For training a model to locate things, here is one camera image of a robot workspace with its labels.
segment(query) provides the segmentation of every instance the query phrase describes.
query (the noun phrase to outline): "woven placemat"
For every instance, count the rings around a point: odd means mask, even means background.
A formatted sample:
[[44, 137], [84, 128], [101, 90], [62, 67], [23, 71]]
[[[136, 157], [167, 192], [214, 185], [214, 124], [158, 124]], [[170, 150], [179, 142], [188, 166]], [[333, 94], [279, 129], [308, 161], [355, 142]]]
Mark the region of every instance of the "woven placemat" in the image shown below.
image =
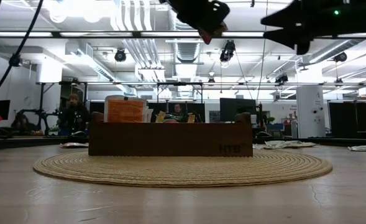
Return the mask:
[[82, 182], [147, 187], [258, 185], [327, 174], [330, 162], [280, 151], [254, 150], [253, 157], [111, 157], [69, 152], [38, 160], [34, 170]]

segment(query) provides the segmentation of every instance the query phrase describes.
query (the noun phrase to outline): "brown wooden box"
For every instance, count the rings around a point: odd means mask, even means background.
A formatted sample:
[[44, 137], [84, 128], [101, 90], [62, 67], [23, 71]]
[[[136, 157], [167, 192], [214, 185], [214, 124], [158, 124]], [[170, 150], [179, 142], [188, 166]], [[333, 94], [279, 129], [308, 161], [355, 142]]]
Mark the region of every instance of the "brown wooden box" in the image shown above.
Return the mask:
[[253, 156], [250, 124], [96, 123], [90, 156]]

